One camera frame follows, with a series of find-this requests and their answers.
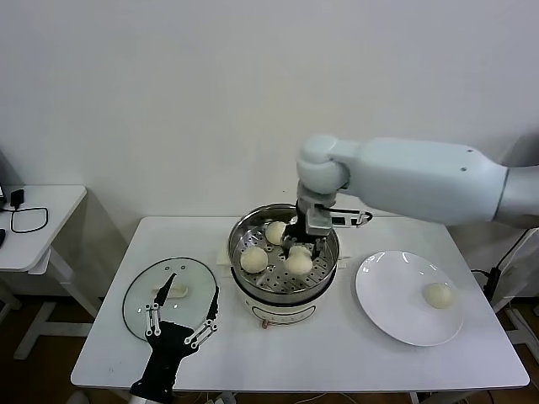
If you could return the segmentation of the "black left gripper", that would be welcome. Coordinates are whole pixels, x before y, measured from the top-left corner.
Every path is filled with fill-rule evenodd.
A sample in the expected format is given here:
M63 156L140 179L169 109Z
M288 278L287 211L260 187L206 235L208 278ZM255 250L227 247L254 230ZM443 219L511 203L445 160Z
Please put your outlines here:
M172 273L157 291L153 303L145 305L147 341L152 349L142 377L136 385L150 387L173 387L181 360L195 352L217 331L219 288L212 297L205 320L194 330L172 322L161 321L160 310L168 298L176 273Z

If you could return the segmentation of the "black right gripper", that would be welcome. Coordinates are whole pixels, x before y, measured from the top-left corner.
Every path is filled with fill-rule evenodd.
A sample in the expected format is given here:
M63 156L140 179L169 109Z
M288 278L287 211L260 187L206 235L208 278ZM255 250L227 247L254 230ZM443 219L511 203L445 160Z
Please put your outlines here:
M312 250L312 261L316 260L325 246L325 227L317 223L316 209L298 199L295 205L296 222L286 225L286 233L281 238L281 248L288 257L292 247L306 244Z

